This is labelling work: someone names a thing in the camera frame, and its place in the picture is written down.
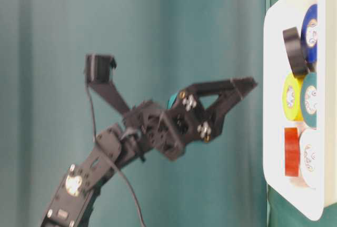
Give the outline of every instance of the red object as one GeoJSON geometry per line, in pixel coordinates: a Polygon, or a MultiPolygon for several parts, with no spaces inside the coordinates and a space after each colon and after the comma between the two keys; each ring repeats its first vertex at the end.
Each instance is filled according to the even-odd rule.
{"type": "Polygon", "coordinates": [[[300,169],[300,141],[297,128],[284,128],[285,176],[298,177],[300,169]]]}

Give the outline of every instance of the black tape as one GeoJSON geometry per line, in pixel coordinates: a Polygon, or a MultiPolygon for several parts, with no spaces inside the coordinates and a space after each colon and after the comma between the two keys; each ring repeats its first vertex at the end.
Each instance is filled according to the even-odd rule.
{"type": "Polygon", "coordinates": [[[303,55],[301,39],[297,28],[293,27],[284,30],[283,39],[294,77],[299,78],[306,76],[309,72],[309,68],[303,55]]]}

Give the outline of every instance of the robotic arm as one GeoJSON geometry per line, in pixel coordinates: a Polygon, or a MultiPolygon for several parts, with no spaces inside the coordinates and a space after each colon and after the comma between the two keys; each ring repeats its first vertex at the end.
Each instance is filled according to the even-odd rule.
{"type": "Polygon", "coordinates": [[[123,116],[122,129],[117,123],[100,132],[95,145],[80,165],[72,164],[48,205],[41,227],[86,227],[101,187],[119,169],[136,158],[145,161],[145,153],[156,148],[170,160],[176,160],[186,146],[198,140],[208,143],[222,133],[226,113],[245,97],[256,83],[253,78],[230,79],[193,84],[176,95],[168,109],[145,101],[130,110],[112,80],[114,57],[88,55],[86,83],[123,116]],[[204,108],[200,98],[217,95],[204,108]]]}

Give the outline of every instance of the tape roll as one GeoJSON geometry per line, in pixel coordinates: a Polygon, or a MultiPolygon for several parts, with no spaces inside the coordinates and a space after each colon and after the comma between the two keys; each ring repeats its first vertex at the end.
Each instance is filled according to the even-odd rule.
{"type": "Polygon", "coordinates": [[[301,89],[301,112],[305,123],[316,128],[317,121],[317,74],[309,73],[303,81],[301,89]]]}
{"type": "Polygon", "coordinates": [[[300,170],[306,184],[316,188],[318,183],[318,157],[316,149],[319,138],[317,130],[306,129],[300,137],[300,170]]]}
{"type": "Polygon", "coordinates": [[[290,68],[294,77],[298,78],[306,76],[309,69],[302,52],[301,39],[297,28],[294,27],[284,30],[283,39],[290,68]]]}
{"type": "Polygon", "coordinates": [[[169,110],[170,108],[172,108],[175,100],[177,99],[178,96],[178,92],[176,92],[175,94],[172,94],[172,96],[170,97],[170,99],[167,102],[167,106],[166,108],[169,110]]]}
{"type": "Polygon", "coordinates": [[[290,121],[302,121],[300,94],[303,78],[295,78],[290,73],[285,79],[282,93],[282,105],[285,117],[290,121]]]}
{"type": "Polygon", "coordinates": [[[305,14],[301,29],[301,44],[308,63],[315,63],[317,61],[317,42],[317,4],[313,4],[305,14]]]}
{"type": "Polygon", "coordinates": [[[298,177],[300,169],[300,144],[297,128],[284,128],[285,176],[298,177]]]}

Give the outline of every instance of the black cable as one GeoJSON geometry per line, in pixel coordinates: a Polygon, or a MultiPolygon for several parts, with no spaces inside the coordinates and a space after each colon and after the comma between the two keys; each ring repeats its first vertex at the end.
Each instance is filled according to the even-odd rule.
{"type": "MultiPolygon", "coordinates": [[[[98,146],[98,148],[102,151],[101,147],[97,144],[96,141],[96,122],[95,122],[95,112],[94,112],[94,104],[93,104],[93,100],[91,98],[91,94],[89,91],[89,86],[87,84],[87,82],[85,83],[85,90],[87,93],[87,96],[89,98],[90,101],[90,108],[91,108],[91,116],[92,116],[92,120],[93,120],[93,133],[94,133],[94,143],[98,146]]],[[[132,194],[133,200],[135,201],[136,204],[136,208],[137,208],[137,212],[138,212],[138,217],[139,220],[141,222],[141,227],[146,227],[145,223],[144,223],[144,219],[143,219],[143,215],[142,215],[142,211],[141,211],[141,207],[139,205],[138,199],[136,197],[136,194],[131,186],[131,183],[128,181],[127,177],[124,175],[124,173],[116,166],[116,164],[105,154],[105,152],[103,152],[103,157],[105,158],[105,160],[107,161],[107,163],[112,167],[112,169],[117,172],[122,179],[125,181],[125,183],[127,184],[128,188],[130,189],[130,192],[132,194]]]]}

